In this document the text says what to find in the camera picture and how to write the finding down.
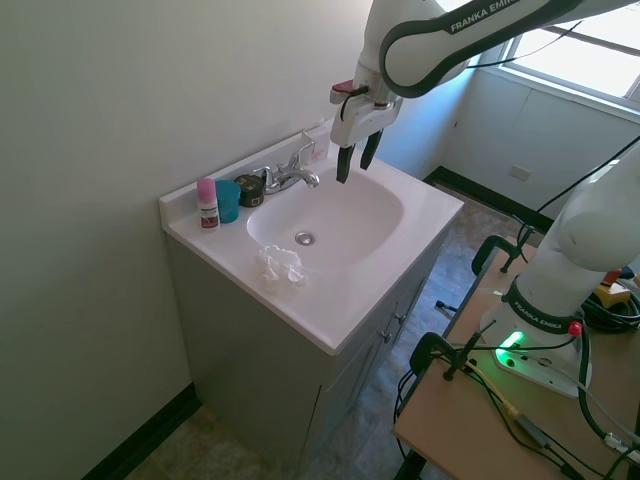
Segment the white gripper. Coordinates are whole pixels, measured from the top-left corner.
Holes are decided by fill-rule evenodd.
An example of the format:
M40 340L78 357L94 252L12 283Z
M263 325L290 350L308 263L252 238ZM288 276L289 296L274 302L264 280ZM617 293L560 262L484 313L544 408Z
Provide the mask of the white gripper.
M361 154L360 168L367 170L379 147L384 129L398 117L402 99L396 99L386 106L376 104L368 97L354 97L345 108L340 108L333 121L330 139L338 145L336 180L345 184L351 166L355 144L367 142Z

